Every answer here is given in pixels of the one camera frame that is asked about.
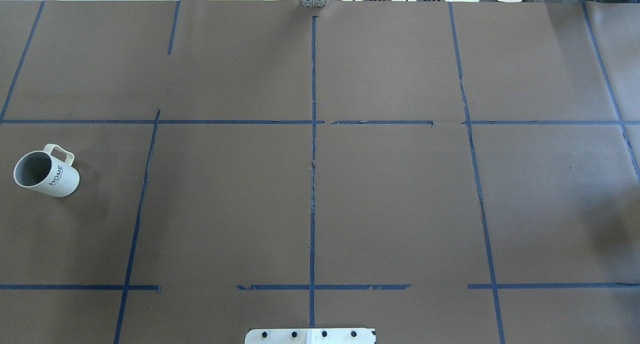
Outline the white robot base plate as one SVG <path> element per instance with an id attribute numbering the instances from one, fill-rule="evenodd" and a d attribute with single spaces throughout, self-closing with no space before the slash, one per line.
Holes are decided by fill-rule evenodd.
<path id="1" fill-rule="evenodd" d="M 288 328 L 250 330 L 245 344 L 376 344 L 368 328 Z"/>

